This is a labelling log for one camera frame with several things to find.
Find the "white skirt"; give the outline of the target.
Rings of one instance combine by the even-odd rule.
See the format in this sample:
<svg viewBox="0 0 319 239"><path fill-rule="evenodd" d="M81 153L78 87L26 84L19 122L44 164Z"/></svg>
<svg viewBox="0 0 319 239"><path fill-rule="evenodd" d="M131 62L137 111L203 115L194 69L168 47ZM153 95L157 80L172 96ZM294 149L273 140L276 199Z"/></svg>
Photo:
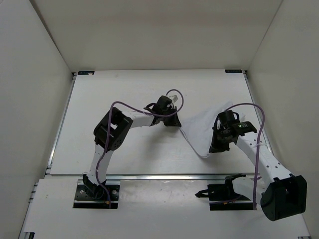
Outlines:
<svg viewBox="0 0 319 239"><path fill-rule="evenodd" d="M208 158L210 156L209 149L213 137L212 128L217 115L231 106L233 106L232 101L219 103L194 116L180 120L180 131L198 156L202 158Z"/></svg>

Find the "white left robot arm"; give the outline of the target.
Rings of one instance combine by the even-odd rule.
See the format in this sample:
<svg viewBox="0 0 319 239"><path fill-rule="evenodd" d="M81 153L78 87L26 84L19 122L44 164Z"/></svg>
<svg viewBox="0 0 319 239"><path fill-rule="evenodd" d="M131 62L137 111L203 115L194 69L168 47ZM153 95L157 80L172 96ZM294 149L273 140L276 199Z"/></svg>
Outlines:
<svg viewBox="0 0 319 239"><path fill-rule="evenodd" d="M116 108L117 102L111 105L93 131L95 153L90 170L83 175L84 189L90 198L111 202L110 190L106 188L106 173L114 151L123 144L129 130L160 122L167 127L181 127L178 108L174 105L177 100L177 95L160 96L156 103L148 104L143 111L127 106L130 112Z"/></svg>

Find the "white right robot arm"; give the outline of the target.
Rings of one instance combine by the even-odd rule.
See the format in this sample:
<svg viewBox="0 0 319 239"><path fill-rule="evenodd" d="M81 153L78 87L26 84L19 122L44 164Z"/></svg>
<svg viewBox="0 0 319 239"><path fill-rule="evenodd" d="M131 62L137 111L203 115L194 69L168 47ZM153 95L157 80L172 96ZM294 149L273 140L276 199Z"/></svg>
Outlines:
<svg viewBox="0 0 319 239"><path fill-rule="evenodd" d="M232 110L217 115L213 125L212 144L209 151L228 151L234 143L250 159L262 179L249 179L243 173L225 178L216 194L223 202L246 197L261 206L271 220L302 214L306 210L307 182L286 169L258 138L257 129L249 121L240 121Z"/></svg>

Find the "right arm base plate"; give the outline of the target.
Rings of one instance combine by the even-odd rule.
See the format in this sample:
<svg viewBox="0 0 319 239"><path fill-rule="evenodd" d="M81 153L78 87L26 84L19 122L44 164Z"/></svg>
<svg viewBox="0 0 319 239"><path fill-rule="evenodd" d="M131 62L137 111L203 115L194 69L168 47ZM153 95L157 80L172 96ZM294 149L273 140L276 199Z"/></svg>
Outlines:
<svg viewBox="0 0 319 239"><path fill-rule="evenodd" d="M238 173L226 176L224 183L207 185L198 191L197 198L209 200L210 211L251 211L253 210L252 189L254 180Z"/></svg>

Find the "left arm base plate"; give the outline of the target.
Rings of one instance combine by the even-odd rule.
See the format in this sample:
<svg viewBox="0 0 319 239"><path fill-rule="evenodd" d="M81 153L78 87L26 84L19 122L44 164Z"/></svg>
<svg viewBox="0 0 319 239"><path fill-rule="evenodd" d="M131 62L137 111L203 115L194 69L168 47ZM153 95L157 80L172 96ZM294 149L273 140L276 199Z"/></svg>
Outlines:
<svg viewBox="0 0 319 239"><path fill-rule="evenodd" d="M78 180L73 200L75 209L117 209L120 196L120 181L107 180L106 190L99 188L97 190L89 189L82 180Z"/></svg>

